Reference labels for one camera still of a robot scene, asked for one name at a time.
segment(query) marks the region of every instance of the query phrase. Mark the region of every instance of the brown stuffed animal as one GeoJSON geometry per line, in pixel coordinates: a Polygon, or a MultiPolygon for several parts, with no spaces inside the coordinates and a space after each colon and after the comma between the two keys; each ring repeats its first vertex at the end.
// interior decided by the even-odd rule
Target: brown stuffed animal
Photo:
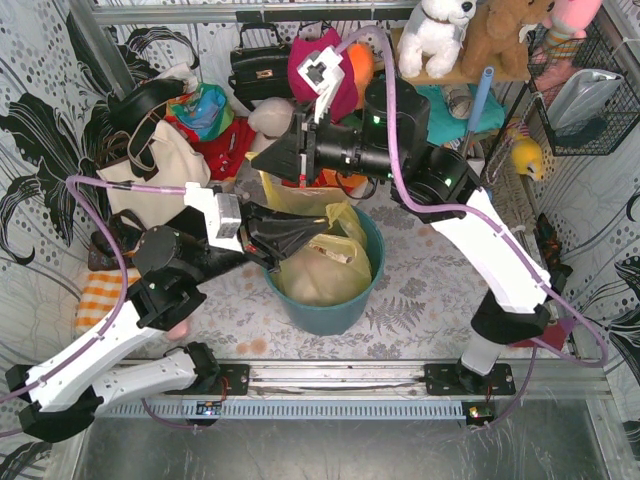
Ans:
{"type": "Polygon", "coordinates": [[[547,18],[553,6],[553,0],[490,0],[478,7],[467,29],[462,73],[478,79],[489,56],[499,54],[508,75],[526,76],[527,43],[520,41],[520,33],[547,18]]]}

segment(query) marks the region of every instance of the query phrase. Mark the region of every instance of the black wire basket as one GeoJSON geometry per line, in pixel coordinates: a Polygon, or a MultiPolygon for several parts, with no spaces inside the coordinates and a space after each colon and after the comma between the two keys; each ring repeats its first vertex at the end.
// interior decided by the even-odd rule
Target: black wire basket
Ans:
{"type": "Polygon", "coordinates": [[[587,28],[584,40],[569,40],[540,55],[547,30],[540,27],[535,32],[529,57],[532,93],[540,92],[542,98],[536,107],[555,156],[609,155],[631,133],[640,120],[640,100],[626,78],[626,72],[613,57],[613,47],[595,22],[587,28]],[[590,118],[554,130],[549,122],[547,108],[556,98],[571,72],[594,68],[621,74],[623,81],[607,100],[604,107],[593,112],[590,118]],[[554,85],[549,72],[556,72],[554,85]]]}

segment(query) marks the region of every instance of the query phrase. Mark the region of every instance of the teal cloth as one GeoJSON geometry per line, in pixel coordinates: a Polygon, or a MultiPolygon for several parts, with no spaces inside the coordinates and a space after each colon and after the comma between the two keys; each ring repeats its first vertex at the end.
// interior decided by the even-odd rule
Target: teal cloth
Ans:
{"type": "MultiPolygon", "coordinates": [[[[475,96],[477,86],[469,85],[469,88],[475,96]]],[[[467,121],[457,120],[451,116],[447,104],[444,102],[444,98],[442,98],[439,86],[424,85],[416,87],[416,90],[431,102],[428,136],[428,140],[431,143],[442,145],[443,143],[465,136],[467,133],[467,121]]],[[[504,117],[505,107],[500,105],[491,92],[489,92],[476,133],[500,128],[504,122],[504,117]]]]}

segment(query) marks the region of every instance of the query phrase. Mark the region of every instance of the white stuffed dog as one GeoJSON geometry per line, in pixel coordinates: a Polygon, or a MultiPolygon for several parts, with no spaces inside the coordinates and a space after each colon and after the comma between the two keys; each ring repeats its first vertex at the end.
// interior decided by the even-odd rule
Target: white stuffed dog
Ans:
{"type": "Polygon", "coordinates": [[[398,51],[403,77],[417,77],[422,54],[431,56],[427,74],[440,78],[456,63],[467,24],[476,13],[476,0],[421,0],[404,27],[398,51]]]}

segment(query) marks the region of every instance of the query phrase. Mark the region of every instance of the floral tablecloth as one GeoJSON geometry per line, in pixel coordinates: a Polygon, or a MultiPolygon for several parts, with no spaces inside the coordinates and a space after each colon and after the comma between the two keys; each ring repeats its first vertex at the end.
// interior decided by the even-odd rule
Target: floral tablecloth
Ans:
{"type": "MultiPolygon", "coordinates": [[[[487,284],[460,251],[391,200],[389,184],[358,207],[382,232],[384,275],[364,315],[345,334],[319,337],[292,325],[262,270],[247,264],[200,287],[207,300],[192,315],[188,341],[206,342],[218,358],[415,359],[457,358],[487,284]]],[[[265,204],[259,177],[243,168],[236,187],[265,204]]],[[[157,357],[171,345],[136,352],[157,357]]],[[[528,349],[505,356],[529,357],[528,349]]]]}

